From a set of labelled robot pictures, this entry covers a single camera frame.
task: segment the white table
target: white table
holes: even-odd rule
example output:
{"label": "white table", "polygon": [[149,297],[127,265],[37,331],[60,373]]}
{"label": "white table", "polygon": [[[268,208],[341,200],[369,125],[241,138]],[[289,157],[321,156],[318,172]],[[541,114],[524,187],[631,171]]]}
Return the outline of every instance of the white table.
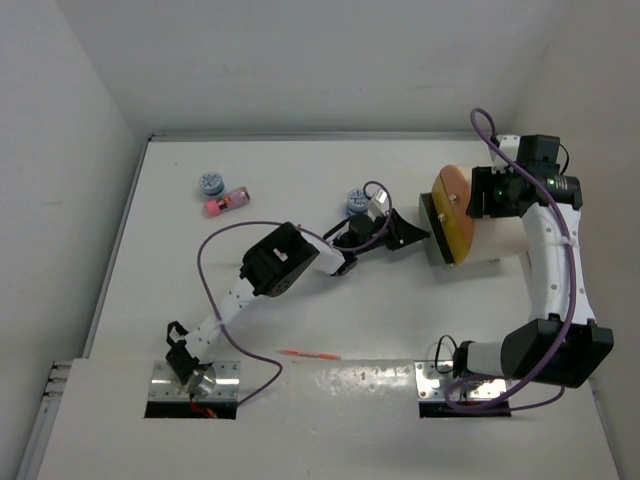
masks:
{"label": "white table", "polygon": [[[382,181],[417,224],[418,194],[442,166],[486,160],[486,149],[467,139],[150,143],[91,354],[71,370],[39,478],[617,478],[588,385],[511,419],[418,418],[413,359],[432,358],[445,333],[501,339],[529,311],[517,259],[444,271],[420,245],[365,254],[344,278],[307,272],[231,327],[259,353],[305,349],[344,361],[286,358],[281,380],[235,421],[143,418],[167,323],[191,328],[209,313],[195,268],[207,234],[248,220],[291,220],[323,233],[342,218],[346,193],[369,179]],[[203,218],[197,181],[208,170],[228,188],[246,186],[252,203]],[[250,227],[211,242],[204,268],[215,292],[229,289],[242,254],[269,231]],[[215,352],[242,360],[241,393],[273,371],[224,342]],[[554,393],[534,385],[512,404]]]}

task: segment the gray wall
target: gray wall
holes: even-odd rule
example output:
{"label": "gray wall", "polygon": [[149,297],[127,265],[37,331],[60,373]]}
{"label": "gray wall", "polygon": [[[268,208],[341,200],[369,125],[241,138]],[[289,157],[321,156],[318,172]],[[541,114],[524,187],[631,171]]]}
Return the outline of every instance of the gray wall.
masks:
{"label": "gray wall", "polygon": [[0,15],[0,478],[82,345],[140,144],[54,0]]}
{"label": "gray wall", "polygon": [[560,135],[580,177],[585,281],[616,345],[597,372],[597,389],[626,479],[640,478],[640,237],[638,111],[640,4],[574,2],[517,115],[520,133]]}
{"label": "gray wall", "polygon": [[568,0],[58,0],[137,131],[511,118]]}

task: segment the orange marker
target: orange marker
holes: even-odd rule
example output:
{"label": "orange marker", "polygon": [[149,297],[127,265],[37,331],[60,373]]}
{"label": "orange marker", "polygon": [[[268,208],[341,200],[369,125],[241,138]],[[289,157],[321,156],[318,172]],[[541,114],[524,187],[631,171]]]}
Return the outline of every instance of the orange marker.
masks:
{"label": "orange marker", "polygon": [[340,355],[334,355],[333,353],[315,353],[306,352],[304,350],[278,350],[278,353],[282,355],[293,355],[296,357],[308,357],[308,358],[320,358],[322,360],[340,360]]}

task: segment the black cable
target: black cable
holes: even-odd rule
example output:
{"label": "black cable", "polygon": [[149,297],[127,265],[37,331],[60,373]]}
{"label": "black cable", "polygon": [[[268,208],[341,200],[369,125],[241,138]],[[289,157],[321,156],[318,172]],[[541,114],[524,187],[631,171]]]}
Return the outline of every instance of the black cable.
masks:
{"label": "black cable", "polygon": [[438,372],[441,375],[446,375],[448,373],[453,372],[453,367],[451,367],[449,370],[446,370],[446,371],[442,371],[438,368],[438,359],[440,358],[440,348],[442,348],[442,341],[445,338],[448,338],[449,340],[451,340],[451,343],[453,344],[454,352],[458,349],[458,344],[456,343],[456,341],[453,339],[451,335],[443,335],[440,337],[440,340],[438,340],[438,346],[436,347],[436,358],[433,361],[433,363],[435,364],[436,372]]}
{"label": "black cable", "polygon": [[564,161],[564,167],[562,167],[562,171],[560,172],[560,175],[564,175],[564,172],[566,172],[567,168],[569,168],[569,151],[562,144],[560,144],[560,148],[562,148],[564,150],[564,153],[567,154],[567,159]]}

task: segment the purple cable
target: purple cable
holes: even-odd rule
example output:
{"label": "purple cable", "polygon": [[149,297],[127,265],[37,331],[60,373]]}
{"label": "purple cable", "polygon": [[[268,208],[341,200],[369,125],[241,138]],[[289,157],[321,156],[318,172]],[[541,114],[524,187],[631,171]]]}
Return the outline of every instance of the purple cable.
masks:
{"label": "purple cable", "polygon": [[[364,187],[363,187],[363,190],[366,190],[366,188],[369,185],[378,185],[385,192],[387,192],[387,196],[389,197],[389,212],[391,212],[391,195],[389,195],[389,190],[387,190],[387,188],[384,185],[382,185],[381,183],[376,182],[374,180],[371,180],[371,181],[365,183]],[[339,250],[341,252],[357,252],[359,250],[362,250],[363,248],[368,247],[369,245],[371,245],[371,243],[375,242],[380,237],[380,235],[382,235],[384,233],[384,231],[387,229],[387,227],[389,226],[390,219],[391,219],[391,215],[389,214],[389,215],[387,215],[387,219],[385,220],[385,222],[382,225],[382,228],[380,229],[378,234],[376,236],[374,236],[368,242],[360,245],[359,247],[355,247],[355,248],[338,248],[338,247],[334,247],[329,242],[327,242],[324,238],[322,238],[320,235],[318,235],[317,233],[314,233],[314,232],[312,232],[310,230],[307,230],[306,228],[302,228],[300,226],[298,226],[297,228],[301,232],[306,233],[307,235],[311,235],[315,239],[319,240],[320,242],[324,243],[325,245],[327,245],[327,246],[329,246],[331,248],[334,248],[334,249]],[[282,366],[282,363],[278,362],[277,360],[275,360],[273,358],[265,357],[265,356],[262,356],[262,355],[258,355],[257,353],[250,352],[249,350],[247,350],[246,348],[241,346],[238,342],[236,342],[233,339],[233,337],[229,333],[229,330],[227,330],[227,326],[222,322],[222,315],[220,314],[220,309],[218,308],[218,305],[216,304],[216,301],[213,298],[213,294],[211,293],[211,288],[209,288],[209,284],[207,282],[207,278],[205,277],[204,271],[202,270],[202,252],[204,251],[204,249],[207,246],[207,244],[214,237],[217,237],[221,233],[226,232],[228,230],[232,230],[234,228],[249,227],[249,226],[252,226],[252,225],[271,225],[271,226],[279,227],[280,225],[282,225],[282,223],[281,222],[270,222],[270,221],[267,221],[267,220],[255,220],[255,221],[251,221],[251,222],[234,223],[233,225],[229,225],[227,227],[223,227],[223,228],[221,228],[219,230],[216,230],[211,235],[209,235],[207,238],[205,238],[204,242],[202,242],[202,244],[200,245],[200,248],[198,249],[198,255],[196,257],[196,265],[198,267],[198,275],[200,276],[200,281],[202,282],[202,287],[204,288],[204,291],[207,294],[207,298],[209,299],[209,303],[211,304],[211,308],[213,309],[213,313],[215,314],[216,318],[218,319],[218,322],[220,323],[220,331],[222,332],[224,337],[227,339],[227,341],[231,344],[231,346],[233,348],[235,348],[237,351],[239,351],[243,355],[246,355],[247,357],[251,357],[251,358],[253,358],[255,360],[259,360],[261,362],[270,363],[271,365],[275,365],[276,367],[278,367],[278,371],[276,372],[276,374],[273,377],[271,377],[264,385],[262,385],[261,387],[257,388],[255,391],[253,391],[252,393],[247,395],[245,398],[240,400],[238,402],[238,407],[240,405],[242,405],[243,403],[246,403],[248,400],[252,399],[256,395],[258,395],[259,393],[263,392],[270,385],[272,385],[273,382],[275,382],[278,379],[278,377],[282,374],[282,370],[284,369],[284,367]]]}
{"label": "purple cable", "polygon": [[[558,204],[553,199],[551,194],[547,191],[544,185],[542,185],[542,183],[540,183],[535,177],[533,177],[529,172],[527,172],[524,168],[518,165],[515,161],[509,158],[507,154],[505,154],[502,150],[500,150],[500,148],[497,147],[491,141],[491,138],[482,130],[482,128],[478,124],[478,121],[476,119],[476,115],[478,113],[484,116],[491,124],[492,135],[495,135],[495,123],[493,122],[491,115],[489,115],[489,113],[486,110],[482,108],[474,108],[473,110],[471,110],[471,114],[470,114],[471,125],[473,125],[473,129],[476,131],[480,139],[482,139],[482,141],[486,143],[487,146],[493,152],[496,153],[496,155],[502,158],[511,168],[513,168],[514,171],[519,173],[534,187],[536,187],[536,190],[538,190],[538,192],[544,197],[544,199],[549,203],[551,210],[553,210],[553,213],[556,217],[556,221],[558,222],[558,227],[560,228],[560,232],[562,233],[562,236],[566,237],[567,239],[570,239],[571,232],[569,231],[569,227],[567,227],[567,222],[565,221],[564,216],[560,211],[560,207],[558,207]],[[474,381],[474,377],[468,377],[466,379],[462,379],[457,382],[454,382],[444,392],[444,398],[445,398],[445,401],[447,402],[447,405],[449,405],[449,407],[451,407],[454,411],[459,413],[467,413],[467,414],[477,413],[477,414],[483,414],[483,415],[487,413],[491,413],[491,412],[487,412],[487,410],[511,398],[513,395],[515,395],[524,387],[526,387],[529,383],[531,383],[531,381],[533,381],[536,378],[536,376],[538,376],[538,374],[542,371],[542,369],[549,363],[551,358],[553,358],[553,356],[556,354],[556,352],[562,345],[562,342],[564,341],[565,337],[567,336],[567,333],[569,332],[569,328],[571,327],[571,321],[573,320],[573,315],[576,311],[576,296],[577,296],[576,260],[573,254],[573,247],[571,245],[565,245],[565,250],[567,254],[567,263],[569,266],[569,308],[567,311],[567,317],[564,323],[562,324],[562,328],[560,329],[560,332],[558,333],[558,336],[556,337],[556,339],[553,341],[553,343],[549,347],[549,350],[547,350],[547,353],[544,354],[544,356],[535,365],[535,367],[533,367],[531,371],[527,375],[525,375],[522,380],[520,380],[520,382],[518,382],[516,385],[511,387],[502,395],[494,398],[493,400],[482,402],[482,404],[480,405],[462,406],[457,404],[450,398],[451,393],[453,393],[453,390],[455,390],[458,387],[461,387],[463,384],[469,381]],[[497,377],[480,376],[480,379],[485,379],[485,380],[491,379],[491,378],[497,378]],[[503,410],[517,411],[517,410],[526,410],[528,408],[541,407],[543,405],[547,405],[551,402],[556,401],[563,394],[564,394],[564,387],[560,389],[560,392],[558,393],[558,395],[556,395],[552,399],[547,400],[545,402],[541,402],[539,404],[533,404],[533,405],[525,405],[523,407],[503,409]]]}

